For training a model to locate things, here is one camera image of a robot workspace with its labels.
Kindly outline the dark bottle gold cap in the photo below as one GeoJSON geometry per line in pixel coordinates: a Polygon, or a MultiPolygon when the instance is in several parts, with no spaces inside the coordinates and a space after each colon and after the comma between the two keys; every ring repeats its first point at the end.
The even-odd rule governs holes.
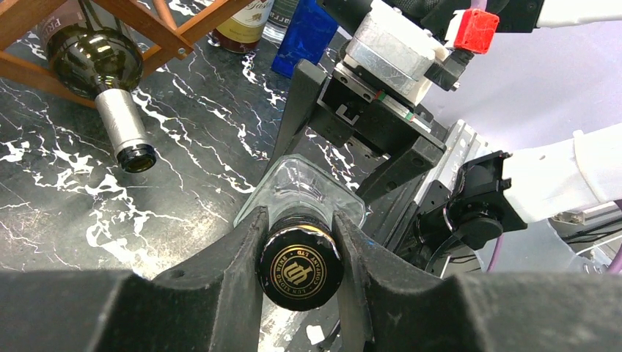
{"type": "Polygon", "coordinates": [[[212,31],[221,48],[237,54],[254,50],[263,34],[274,0],[254,0],[212,31]]]}

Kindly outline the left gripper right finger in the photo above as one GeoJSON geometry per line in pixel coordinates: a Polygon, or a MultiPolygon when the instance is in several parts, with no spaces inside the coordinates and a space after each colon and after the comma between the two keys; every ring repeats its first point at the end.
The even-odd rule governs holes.
{"type": "Polygon", "coordinates": [[[621,277],[465,273],[440,279],[332,222],[346,351],[619,351],[621,277]]]}

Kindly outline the blue square glass bottle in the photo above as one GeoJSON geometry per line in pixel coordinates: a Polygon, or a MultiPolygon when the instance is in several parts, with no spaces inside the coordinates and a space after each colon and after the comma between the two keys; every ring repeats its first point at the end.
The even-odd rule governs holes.
{"type": "Polygon", "coordinates": [[[271,69],[291,78],[300,60],[318,64],[338,27],[336,20],[317,1],[299,1],[271,69]]]}

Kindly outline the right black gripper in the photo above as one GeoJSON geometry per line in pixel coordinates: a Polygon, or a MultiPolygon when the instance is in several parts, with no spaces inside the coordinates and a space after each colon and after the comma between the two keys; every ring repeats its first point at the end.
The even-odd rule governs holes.
{"type": "Polygon", "coordinates": [[[433,115],[427,109],[391,96],[379,80],[344,63],[334,67],[324,84],[325,80],[326,74],[306,59],[294,67],[266,172],[279,158],[293,153],[308,123],[337,147],[354,142],[374,158],[391,155],[356,190],[366,203],[382,198],[440,162],[446,147],[433,135],[433,115]]]}

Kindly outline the clear square bottle dark cap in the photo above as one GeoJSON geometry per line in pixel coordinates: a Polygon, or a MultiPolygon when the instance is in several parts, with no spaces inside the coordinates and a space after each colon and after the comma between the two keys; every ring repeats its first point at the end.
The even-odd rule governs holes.
{"type": "Polygon", "coordinates": [[[268,235],[256,265],[260,286],[281,308],[324,305],[343,279],[342,255],[332,234],[334,212],[362,226],[366,204],[328,172],[299,154],[284,155],[263,176],[234,223],[256,207],[268,210],[268,235]]]}

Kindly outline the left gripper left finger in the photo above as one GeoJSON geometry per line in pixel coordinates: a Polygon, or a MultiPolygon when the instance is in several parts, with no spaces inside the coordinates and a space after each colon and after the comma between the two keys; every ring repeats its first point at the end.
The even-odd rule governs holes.
{"type": "Polygon", "coordinates": [[[133,271],[4,271],[3,351],[256,351],[255,276],[268,211],[255,208],[154,279],[133,271]]]}

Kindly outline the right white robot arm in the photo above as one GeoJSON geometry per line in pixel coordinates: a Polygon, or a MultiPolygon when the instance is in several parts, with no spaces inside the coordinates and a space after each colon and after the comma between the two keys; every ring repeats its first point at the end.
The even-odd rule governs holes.
{"type": "MultiPolygon", "coordinates": [[[[273,61],[291,80],[272,158],[307,128],[382,163],[359,185],[371,203],[450,164],[419,104],[432,86],[457,89],[499,32],[528,33],[621,18],[619,1],[300,1],[273,61]]],[[[564,142],[496,152],[461,164],[455,190],[417,221],[439,257],[456,242],[479,249],[504,232],[573,208],[621,198],[621,127],[564,142]]]]}

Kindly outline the dark bottle grey cap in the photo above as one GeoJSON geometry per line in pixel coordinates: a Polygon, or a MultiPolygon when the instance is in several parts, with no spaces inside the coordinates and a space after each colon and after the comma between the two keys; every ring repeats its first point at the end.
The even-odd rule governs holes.
{"type": "Polygon", "coordinates": [[[61,84],[95,102],[122,170],[153,167],[156,152],[131,94],[142,79],[143,58],[128,26],[92,1],[66,1],[36,30],[61,84]]]}

